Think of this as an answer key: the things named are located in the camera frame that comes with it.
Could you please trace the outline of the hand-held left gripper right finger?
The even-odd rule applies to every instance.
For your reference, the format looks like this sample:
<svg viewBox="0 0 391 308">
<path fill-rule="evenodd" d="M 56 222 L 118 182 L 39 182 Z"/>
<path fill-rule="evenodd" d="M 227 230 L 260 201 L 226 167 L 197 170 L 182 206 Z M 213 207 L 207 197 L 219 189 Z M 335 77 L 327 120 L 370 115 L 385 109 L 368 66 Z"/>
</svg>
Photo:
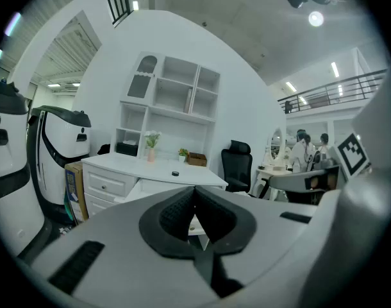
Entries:
<svg viewBox="0 0 391 308">
<path fill-rule="evenodd" d="M 218 255 L 242 252 L 256 232 L 256 219 L 248 210 L 204 187 L 194 188 L 194 211 Z"/>
</svg>

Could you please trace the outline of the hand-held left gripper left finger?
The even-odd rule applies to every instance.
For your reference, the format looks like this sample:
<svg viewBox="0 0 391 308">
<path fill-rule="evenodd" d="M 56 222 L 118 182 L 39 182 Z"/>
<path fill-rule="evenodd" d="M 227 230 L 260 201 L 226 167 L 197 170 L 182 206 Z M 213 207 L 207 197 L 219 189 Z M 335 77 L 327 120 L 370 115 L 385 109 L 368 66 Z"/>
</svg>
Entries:
<svg viewBox="0 0 391 308">
<path fill-rule="evenodd" d="M 157 254 L 171 259 L 193 259 L 188 231 L 195 215 L 193 187 L 187 187 L 149 207 L 139 220 L 142 239 Z"/>
</svg>

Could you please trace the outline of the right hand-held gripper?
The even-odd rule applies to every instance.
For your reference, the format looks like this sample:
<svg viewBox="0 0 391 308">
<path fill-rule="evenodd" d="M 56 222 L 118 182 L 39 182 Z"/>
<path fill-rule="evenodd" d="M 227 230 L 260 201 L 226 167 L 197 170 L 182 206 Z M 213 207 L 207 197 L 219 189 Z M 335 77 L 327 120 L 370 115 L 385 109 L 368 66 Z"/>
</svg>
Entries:
<svg viewBox="0 0 391 308">
<path fill-rule="evenodd" d="M 301 307 L 391 307 L 391 72 L 336 148 L 346 183 L 328 216 L 308 228 L 319 252 L 301 290 Z M 340 166 L 271 176 L 290 203 L 319 204 L 338 188 Z"/>
</svg>

